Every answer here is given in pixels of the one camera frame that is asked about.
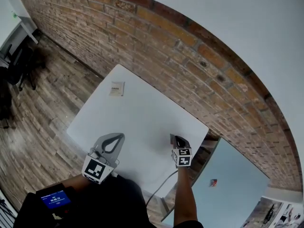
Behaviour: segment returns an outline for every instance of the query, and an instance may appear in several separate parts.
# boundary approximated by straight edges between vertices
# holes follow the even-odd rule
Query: table leg
[[[156,198],[157,205],[160,208],[162,216],[165,217],[168,214],[168,212],[170,211],[165,199],[160,198],[158,196],[155,196],[155,198]]]
[[[23,22],[21,22],[21,26],[23,27],[23,29],[25,30],[25,32],[28,34],[29,37],[31,37],[31,39],[38,44],[38,41],[36,40],[36,38],[30,33],[30,31],[28,30],[28,28],[25,26],[25,24]]]

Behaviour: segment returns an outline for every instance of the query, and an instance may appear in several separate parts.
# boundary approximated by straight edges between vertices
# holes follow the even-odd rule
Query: small card
[[[112,82],[110,96],[123,96],[124,82]]]

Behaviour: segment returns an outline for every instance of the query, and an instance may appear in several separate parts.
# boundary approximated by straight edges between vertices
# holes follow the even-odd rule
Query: digital display
[[[41,199],[49,209],[58,208],[71,202],[63,190],[41,197]]]

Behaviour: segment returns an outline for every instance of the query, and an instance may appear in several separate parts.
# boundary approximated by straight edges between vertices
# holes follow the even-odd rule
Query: white table
[[[12,8],[9,0],[0,0],[0,50],[19,26],[22,26],[28,36],[38,44],[38,41],[24,24],[23,20],[25,19],[18,16],[14,17],[13,11],[14,9]]]
[[[123,96],[109,96],[112,81],[125,82]],[[176,171],[170,134],[187,139],[195,154],[207,132],[206,125],[121,65],[97,87],[67,130],[85,152],[102,135],[124,133],[115,172],[150,193]],[[176,181],[173,175],[157,196],[164,197]]]
[[[36,38],[30,33],[29,29],[27,28],[27,26],[22,22],[22,20],[19,17],[16,17],[17,19],[17,23],[14,27],[6,27],[6,30],[3,30],[0,33],[0,50],[3,48],[3,46],[6,44],[6,42],[9,40],[10,36],[16,31],[16,29],[19,26],[22,26],[22,28],[25,30],[25,32],[27,33],[27,35],[36,43],[38,44],[38,41],[36,40]]]

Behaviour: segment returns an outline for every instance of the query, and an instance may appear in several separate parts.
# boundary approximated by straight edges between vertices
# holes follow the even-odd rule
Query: chair
[[[2,126],[2,128],[9,128],[8,119],[11,114],[11,95],[7,83],[4,80],[0,79],[0,122],[2,120],[6,121],[6,126]]]
[[[6,63],[5,59],[8,58],[9,60],[11,60],[11,54],[10,54],[10,48],[12,47],[12,44],[10,44],[8,46],[8,48],[6,48],[6,50],[4,52],[0,51],[0,58],[3,60],[3,62]]]
[[[39,66],[45,68],[44,63],[36,64],[34,62],[33,55],[33,50],[28,47],[18,48],[12,56],[8,54],[1,55],[2,58],[8,57],[10,59],[10,63],[8,68],[2,67],[0,73],[3,75],[2,77],[12,85],[16,85],[21,79],[19,91],[22,91],[22,83],[26,77],[32,86],[32,90],[35,90],[36,86],[33,83],[31,72]]]

